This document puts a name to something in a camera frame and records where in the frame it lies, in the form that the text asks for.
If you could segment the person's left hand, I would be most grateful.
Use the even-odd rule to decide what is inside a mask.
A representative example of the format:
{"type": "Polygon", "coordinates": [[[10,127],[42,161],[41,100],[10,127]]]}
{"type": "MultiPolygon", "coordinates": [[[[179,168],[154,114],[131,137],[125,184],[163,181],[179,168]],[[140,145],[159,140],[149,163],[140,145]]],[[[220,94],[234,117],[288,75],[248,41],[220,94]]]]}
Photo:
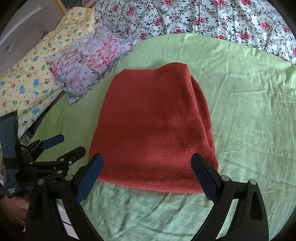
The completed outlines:
{"type": "Polygon", "coordinates": [[[24,227],[30,202],[23,197],[1,197],[1,218],[13,225],[24,227]]]}

